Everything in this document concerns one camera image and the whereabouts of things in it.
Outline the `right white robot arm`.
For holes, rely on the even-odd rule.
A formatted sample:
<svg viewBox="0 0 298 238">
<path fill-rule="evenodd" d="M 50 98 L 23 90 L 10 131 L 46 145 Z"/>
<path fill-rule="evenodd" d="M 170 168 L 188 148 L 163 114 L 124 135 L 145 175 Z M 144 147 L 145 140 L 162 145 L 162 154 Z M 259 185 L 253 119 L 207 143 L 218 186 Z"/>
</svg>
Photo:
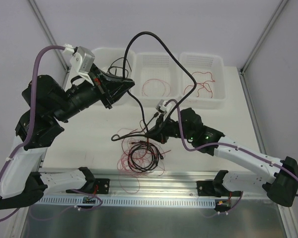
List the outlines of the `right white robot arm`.
<svg viewBox="0 0 298 238">
<path fill-rule="evenodd" d="M 270 157 L 238 145 L 223 132 L 202 123 L 192 108 L 180 111 L 178 120 L 160 116 L 146 137 L 161 144 L 168 138 L 180 138 L 188 151 L 198 151 L 231 161 L 248 170 L 246 173 L 220 170 L 213 180 L 198 183 L 201 196 L 239 196 L 242 192 L 265 194 L 273 202 L 291 207 L 298 196 L 298 164 L 291 157 Z"/>
</svg>

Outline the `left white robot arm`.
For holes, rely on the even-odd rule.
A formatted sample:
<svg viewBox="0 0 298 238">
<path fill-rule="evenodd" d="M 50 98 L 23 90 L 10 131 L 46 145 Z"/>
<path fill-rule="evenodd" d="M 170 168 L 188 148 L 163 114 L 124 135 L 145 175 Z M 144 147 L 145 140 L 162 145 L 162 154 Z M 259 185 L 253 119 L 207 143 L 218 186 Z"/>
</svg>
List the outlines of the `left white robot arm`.
<svg viewBox="0 0 298 238">
<path fill-rule="evenodd" d="M 105 108 L 112 108 L 135 84 L 130 78 L 106 73 L 95 65 L 88 76 L 90 82 L 83 80 L 64 90 L 51 76 L 39 75 L 22 92 L 35 114 L 25 112 L 15 128 L 17 145 L 0 176 L 0 210 L 28 207 L 59 191 L 93 192 L 95 178 L 87 167 L 54 175 L 34 171 L 46 149 L 64 131 L 61 123 L 98 101 Z"/>
</svg>

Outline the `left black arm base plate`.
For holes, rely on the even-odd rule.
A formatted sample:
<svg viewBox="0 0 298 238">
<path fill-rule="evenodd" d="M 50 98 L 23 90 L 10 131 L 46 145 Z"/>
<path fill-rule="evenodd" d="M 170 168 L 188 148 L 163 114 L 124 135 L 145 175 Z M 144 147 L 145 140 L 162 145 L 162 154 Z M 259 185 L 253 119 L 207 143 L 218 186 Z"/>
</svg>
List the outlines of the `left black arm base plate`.
<svg viewBox="0 0 298 238">
<path fill-rule="evenodd" d="M 94 194 L 108 194 L 110 188 L 110 179 L 96 178 L 94 182 Z"/>
</svg>

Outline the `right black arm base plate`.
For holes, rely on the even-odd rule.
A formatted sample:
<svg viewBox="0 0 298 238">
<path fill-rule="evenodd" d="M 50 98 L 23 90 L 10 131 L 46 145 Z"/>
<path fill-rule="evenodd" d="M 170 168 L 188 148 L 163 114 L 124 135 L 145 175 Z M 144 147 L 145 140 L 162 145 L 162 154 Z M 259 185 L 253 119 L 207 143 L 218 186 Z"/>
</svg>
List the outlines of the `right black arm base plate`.
<svg viewBox="0 0 298 238">
<path fill-rule="evenodd" d="M 215 190 L 211 180 L 196 181 L 198 196 L 214 196 Z"/>
</svg>

